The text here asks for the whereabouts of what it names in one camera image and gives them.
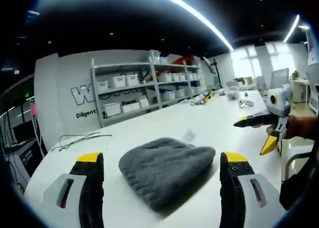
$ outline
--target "white storage box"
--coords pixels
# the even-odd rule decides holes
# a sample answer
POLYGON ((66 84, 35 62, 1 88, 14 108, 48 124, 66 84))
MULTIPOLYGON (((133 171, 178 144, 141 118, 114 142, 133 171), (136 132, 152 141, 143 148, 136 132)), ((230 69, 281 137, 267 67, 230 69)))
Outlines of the white storage box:
POLYGON ((101 81, 98 82, 98 94, 106 93, 109 90, 109 82, 101 81))
POLYGON ((116 76, 112 78, 112 87, 117 88, 117 87, 125 87, 126 82, 125 82, 125 75, 124 76, 116 76))
POLYGON ((193 73, 193 76, 194 76, 194 80, 199 80, 197 73, 193 73))
POLYGON ((175 99, 175 91, 166 91, 164 93, 164 98, 166 101, 175 99))
POLYGON ((184 73, 184 72, 181 72, 181 73, 179 74, 179 79, 180 79, 181 81, 185 81, 185 80, 186 80, 186 76, 185 76, 185 73, 184 73))
POLYGON ((171 73, 162 73, 159 76, 159 82, 171 82, 171 73))
POLYGON ((140 107, 140 103, 139 102, 131 104, 131 111, 139 110, 140 108, 141 107, 140 107))
POLYGON ((154 64, 159 64, 160 63, 160 52, 157 50, 151 50, 150 51, 150 57, 153 60, 154 64))
POLYGON ((178 73, 172 73, 171 78, 173 81, 179 81, 179 74, 178 73))
POLYGON ((119 103, 105 104, 104 111, 108 117, 118 115, 121 113, 121 106, 119 103))
POLYGON ((189 74, 189 79, 190 79, 190 80, 194 80, 194 74, 193 74, 193 73, 191 73, 191 72, 190 72, 190 73, 188 73, 188 74, 189 74))
POLYGON ((167 64, 167 57, 160 57, 159 59, 161 64, 167 64))
POLYGON ((175 91, 175 97, 184 97, 185 96, 185 89, 180 89, 175 91))
POLYGON ((131 104, 122 106, 122 111, 123 111, 123 113, 131 112, 131 111, 132 111, 132 106, 131 106, 131 104))
POLYGON ((126 85, 128 87, 139 85, 138 75, 126 75, 126 85))
POLYGON ((147 99, 147 98, 142 98, 142 99, 140 99, 140 106, 141 106, 142 108, 148 107, 148 106, 149 106, 149 101, 148 101, 148 99, 147 99))

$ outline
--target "black cable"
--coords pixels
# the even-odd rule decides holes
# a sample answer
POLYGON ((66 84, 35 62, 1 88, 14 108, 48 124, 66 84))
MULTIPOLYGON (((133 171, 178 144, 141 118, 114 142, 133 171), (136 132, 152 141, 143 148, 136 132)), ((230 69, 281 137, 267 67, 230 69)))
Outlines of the black cable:
POLYGON ((70 135, 68 135, 68 134, 62 135, 62 136, 59 138, 59 145, 60 145, 60 146, 57 146, 57 147, 52 148, 52 151, 55 150, 55 149, 57 149, 57 148, 60 148, 59 151, 64 150, 64 149, 68 149, 71 145, 73 145, 73 144, 75 144, 75 143, 78 143, 78 142, 81 142, 81 141, 85 141, 85 140, 89 140, 89 139, 92 139, 92 138, 96 138, 96 137, 111 137, 111 136, 112 136, 112 135, 97 135, 97 136, 94 136, 94 137, 90 137, 90 136, 92 136, 92 135, 94 135, 94 134, 99 134, 99 133, 100 133, 100 132, 89 133, 89 134, 86 134, 86 135, 72 135, 72 134, 70 134, 70 135), (78 140, 75 140, 75 141, 73 141, 73 142, 70 142, 70 143, 68 143, 68 144, 61 145, 61 138, 62 138, 62 137, 65 137, 65 136, 76 136, 76 137, 77 137, 77 136, 83 136, 83 137, 80 138, 80 139, 78 139, 78 140))
POLYGON ((14 176, 15 176, 15 182, 18 183, 18 178, 17 178, 17 176, 16 176, 15 168, 14 168, 14 166, 12 165, 11 161, 8 161, 8 163, 12 166, 12 169, 13 169, 13 171, 14 171, 14 176))

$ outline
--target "white desk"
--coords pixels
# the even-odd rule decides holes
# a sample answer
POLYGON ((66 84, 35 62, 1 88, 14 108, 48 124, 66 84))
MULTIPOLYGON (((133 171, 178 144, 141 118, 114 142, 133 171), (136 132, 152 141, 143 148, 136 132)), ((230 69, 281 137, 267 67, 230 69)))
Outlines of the white desk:
MULTIPOLYGON (((254 101, 252 112, 265 109, 258 91, 248 91, 254 101)), ((100 129, 101 137, 72 145, 68 150, 51 151, 33 174, 25 197, 31 205, 43 201, 43 191, 60 174, 69 173, 82 154, 102 152, 104 156, 103 220, 105 227, 219 227, 221 217, 219 161, 223 151, 239 152, 248 158, 255 173, 262 173, 280 189, 281 165, 277 152, 259 155, 267 134, 266 127, 237 128, 233 123, 249 113, 239 109, 237 101, 226 96, 214 97, 205 105, 176 104, 125 122, 100 129), (119 168, 119 159, 128 150, 157 139, 180 139, 191 130, 196 134, 192 144, 216 149, 212 176, 187 202, 170 215, 153 212, 128 186, 119 168)))
POLYGON ((306 104, 305 104, 305 108, 307 108, 307 103, 308 103, 308 86, 309 86, 309 81, 306 79, 297 79, 297 80, 290 80, 291 83, 291 87, 292 87, 292 91, 293 94, 300 94, 300 92, 297 92, 297 87, 295 86, 295 84, 303 84, 306 86, 306 104))

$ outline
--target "yellow part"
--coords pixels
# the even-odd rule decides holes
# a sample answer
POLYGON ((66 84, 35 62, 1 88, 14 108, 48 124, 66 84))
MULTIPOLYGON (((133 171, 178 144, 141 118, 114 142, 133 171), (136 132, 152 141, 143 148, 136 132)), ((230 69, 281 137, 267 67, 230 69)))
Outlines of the yellow part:
POLYGON ((272 152, 277 144, 277 137, 269 136, 265 142, 265 145, 263 146, 263 149, 261 149, 260 155, 265 155, 267 153, 272 152))
POLYGON ((228 162, 247 162, 247 158, 239 153, 224 152, 228 162))
POLYGON ((76 161, 77 162, 96 162, 100 152, 88 153, 80 156, 76 161))
POLYGON ((241 121, 244 121, 244 120, 247 120, 247 117, 242 117, 241 119, 239 119, 237 122, 241 122, 241 121))

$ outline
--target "window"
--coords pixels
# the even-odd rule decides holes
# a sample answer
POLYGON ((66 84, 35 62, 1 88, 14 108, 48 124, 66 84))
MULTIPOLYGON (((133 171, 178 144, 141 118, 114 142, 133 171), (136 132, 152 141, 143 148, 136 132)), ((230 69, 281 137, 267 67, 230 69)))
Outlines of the window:
POLYGON ((261 68, 255 46, 243 47, 230 53, 236 77, 261 76, 261 68))
POLYGON ((296 70, 293 55, 286 43, 267 43, 266 48, 274 71, 289 68, 289 74, 292 74, 296 70))

